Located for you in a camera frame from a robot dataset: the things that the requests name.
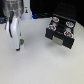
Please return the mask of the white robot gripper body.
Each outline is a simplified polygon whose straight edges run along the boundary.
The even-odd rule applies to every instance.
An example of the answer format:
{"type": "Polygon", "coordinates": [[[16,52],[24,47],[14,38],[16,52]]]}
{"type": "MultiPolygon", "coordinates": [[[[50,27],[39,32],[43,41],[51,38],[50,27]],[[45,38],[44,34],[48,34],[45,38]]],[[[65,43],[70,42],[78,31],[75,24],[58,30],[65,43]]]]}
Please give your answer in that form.
{"type": "Polygon", "coordinates": [[[21,17],[23,14],[23,0],[2,0],[3,13],[7,18],[21,17]]]}

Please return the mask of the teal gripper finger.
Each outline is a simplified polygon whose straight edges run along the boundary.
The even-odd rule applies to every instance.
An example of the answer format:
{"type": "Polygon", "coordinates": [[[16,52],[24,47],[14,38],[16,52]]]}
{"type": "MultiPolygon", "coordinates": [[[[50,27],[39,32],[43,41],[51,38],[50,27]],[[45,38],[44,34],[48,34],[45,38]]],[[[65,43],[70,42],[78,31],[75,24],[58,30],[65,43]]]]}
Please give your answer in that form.
{"type": "Polygon", "coordinates": [[[9,32],[9,36],[11,38],[13,38],[13,35],[12,35],[12,22],[13,22],[13,17],[8,17],[7,22],[6,22],[6,26],[5,26],[5,29],[9,32]]]}
{"type": "Polygon", "coordinates": [[[13,29],[12,29],[12,35],[13,35],[13,46],[15,49],[19,49],[20,45],[20,26],[19,26],[19,21],[17,18],[13,20],[13,29]]]}

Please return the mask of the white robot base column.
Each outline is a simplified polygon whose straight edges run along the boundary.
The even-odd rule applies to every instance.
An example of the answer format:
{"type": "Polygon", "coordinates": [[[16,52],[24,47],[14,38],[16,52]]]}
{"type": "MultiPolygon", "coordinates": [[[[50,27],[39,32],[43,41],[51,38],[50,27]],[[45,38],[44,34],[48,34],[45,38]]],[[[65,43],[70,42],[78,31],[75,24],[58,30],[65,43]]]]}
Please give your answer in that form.
{"type": "Polygon", "coordinates": [[[30,9],[30,0],[24,0],[23,18],[25,20],[30,20],[32,18],[32,11],[30,9]]]}

